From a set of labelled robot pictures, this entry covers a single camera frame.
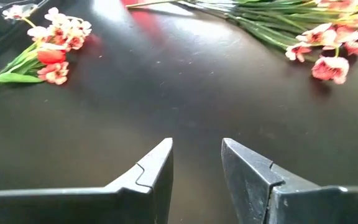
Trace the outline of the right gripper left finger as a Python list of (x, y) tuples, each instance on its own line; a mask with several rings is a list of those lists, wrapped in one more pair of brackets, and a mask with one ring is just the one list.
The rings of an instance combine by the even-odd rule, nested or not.
[(0, 224), (167, 224), (173, 139), (102, 187), (0, 190)]

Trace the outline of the pink artificial flower spray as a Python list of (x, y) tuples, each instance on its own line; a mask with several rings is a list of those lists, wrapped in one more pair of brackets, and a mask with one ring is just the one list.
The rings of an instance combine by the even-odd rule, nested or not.
[(33, 43), (0, 70), (0, 84), (65, 83), (69, 72), (67, 53), (81, 49), (91, 34), (90, 22), (67, 16), (56, 7), (50, 8), (44, 15), (50, 25), (37, 26), (30, 20), (36, 9), (35, 5), (13, 4), (1, 12), (5, 20), (23, 21), (30, 25), (27, 35)]
[(343, 84), (358, 56), (358, 0), (184, 0), (222, 15), (287, 59), (314, 62), (311, 75)]

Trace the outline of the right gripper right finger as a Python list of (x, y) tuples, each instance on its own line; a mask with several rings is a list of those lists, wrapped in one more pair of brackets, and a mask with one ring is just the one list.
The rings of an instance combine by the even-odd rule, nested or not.
[(358, 224), (358, 186), (320, 186), (224, 138), (224, 177), (239, 224)]

